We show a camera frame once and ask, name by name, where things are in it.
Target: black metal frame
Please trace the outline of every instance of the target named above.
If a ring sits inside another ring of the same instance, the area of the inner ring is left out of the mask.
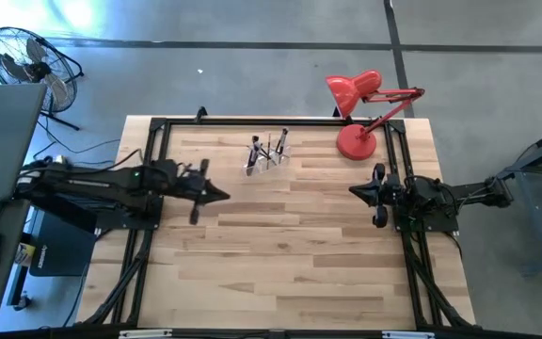
[[[152,118],[150,130],[144,153],[144,163],[150,163],[153,157],[154,141],[158,133],[162,132],[162,143],[158,159],[167,157],[168,143],[170,140],[170,131],[172,125],[256,125],[256,126],[334,126],[340,127],[348,123],[359,123],[369,125],[370,119],[353,119],[345,121],[337,118],[268,118],[255,119],[250,117],[244,118],[223,118],[210,117],[206,113],[205,108],[201,107],[199,114],[194,117],[176,117],[176,118]],[[407,131],[405,123],[402,120],[390,120],[383,125],[384,134],[387,140],[388,156],[390,169],[392,174],[399,172],[394,141],[392,139],[396,133],[401,153],[403,154],[406,176],[413,175],[413,166],[409,154],[407,144]],[[477,326],[472,326],[464,320],[456,310],[449,304],[448,300],[440,292],[440,289],[434,283],[432,266],[430,263],[430,255],[428,251],[427,240],[424,232],[401,232],[402,227],[395,223],[395,228],[401,234],[401,239],[404,248],[404,259],[406,264],[406,274],[409,284],[409,292],[411,296],[411,307],[415,319],[416,329],[410,332],[402,331],[291,331],[291,330],[220,330],[220,329],[173,329],[173,337],[182,338],[216,338],[231,339],[228,335],[235,336],[234,339],[246,339],[249,336],[283,339],[283,338],[511,338],[511,339],[541,339],[542,336],[501,332],[501,331],[486,331]],[[31,338],[50,338],[54,335],[58,338],[77,337],[93,337],[107,338],[119,337],[121,330],[137,330],[137,320],[141,307],[143,289],[148,268],[148,258],[150,256],[151,242],[153,239],[153,231],[144,231],[141,247],[134,258],[134,248],[137,240],[137,230],[130,230],[127,238],[126,248],[124,252],[122,270],[120,280],[111,291],[108,299],[115,299],[114,303],[105,303],[90,317],[86,322],[77,324],[72,328],[67,329],[43,329],[35,331],[16,331],[8,333],[0,333],[0,338],[8,337],[31,337]],[[419,243],[420,257],[416,254],[411,236],[416,234]],[[129,281],[136,274],[135,293],[131,304],[131,311],[126,319],[122,322],[122,309],[124,306],[124,294]],[[431,307],[432,322],[426,321],[420,298],[420,287],[417,283],[417,277],[423,282],[428,290]],[[103,324],[109,313],[112,312],[111,324]],[[442,325],[442,315],[451,323],[452,327]]]

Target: wheel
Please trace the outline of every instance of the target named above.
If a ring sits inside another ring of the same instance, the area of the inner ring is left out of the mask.
[[[20,301],[18,302],[18,305],[15,305],[14,311],[21,311],[25,309],[26,307],[30,306],[32,300],[26,295],[26,293],[23,293],[20,296]]]
[[[372,217],[372,223],[377,228],[384,228],[388,224],[388,209],[386,206],[377,206],[375,216]]]
[[[375,164],[373,177],[381,183],[382,180],[384,180],[384,175],[386,175],[386,167],[384,164]]]

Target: desk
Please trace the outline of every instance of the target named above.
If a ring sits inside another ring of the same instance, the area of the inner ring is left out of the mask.
[[[145,147],[150,119],[127,117],[118,159]],[[429,120],[405,125],[415,173],[440,177]],[[372,158],[354,162],[335,147],[338,127],[292,126],[289,166],[246,177],[242,166],[251,136],[266,140],[280,131],[172,126],[167,157],[194,164],[209,158],[208,176],[231,199],[204,207],[199,225],[190,226],[191,203],[165,198],[139,327],[414,329],[400,236],[390,224],[376,229],[374,209],[347,189],[367,183],[375,163],[388,168],[384,134],[375,131]],[[402,165],[400,153],[397,160]],[[114,231],[96,244],[78,321],[97,309],[118,280],[126,237]],[[444,234],[428,234],[428,243],[438,286],[473,323],[456,246]],[[125,316],[132,292],[130,285]],[[429,318],[423,291],[422,301]]]

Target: fan grille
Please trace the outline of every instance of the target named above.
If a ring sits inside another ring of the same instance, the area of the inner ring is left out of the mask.
[[[54,102],[52,107],[52,112],[61,112],[68,109],[76,97],[76,81],[72,79],[74,73],[66,58],[58,53],[56,50],[50,47],[48,42],[43,42],[42,37],[37,34],[27,31],[21,28],[15,27],[2,27],[0,28],[0,55],[8,54],[10,57],[14,58],[14,61],[18,65],[30,65],[33,61],[30,59],[26,53],[26,41],[28,39],[33,39],[45,50],[47,53],[47,58],[44,58],[43,61],[52,70],[52,74],[56,75],[60,80],[66,83],[66,88],[68,90],[68,97],[62,102]],[[13,76],[11,76],[8,71],[4,68],[0,61],[0,82],[2,84],[22,84],[30,83],[30,81],[21,81]],[[50,104],[53,101],[52,90],[48,87],[45,100],[43,100],[42,110],[49,111]]]

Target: red desk lamp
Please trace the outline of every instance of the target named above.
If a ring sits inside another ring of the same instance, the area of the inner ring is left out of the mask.
[[[386,89],[380,90],[382,75],[378,71],[365,71],[354,78],[345,76],[328,76],[329,90],[336,99],[336,109],[343,119],[350,120],[357,101],[363,103],[401,103],[384,117],[375,120],[369,127],[349,124],[338,134],[336,145],[338,151],[351,160],[364,160],[375,151],[375,136],[371,132],[392,118],[396,113],[411,105],[424,93],[423,89]]]

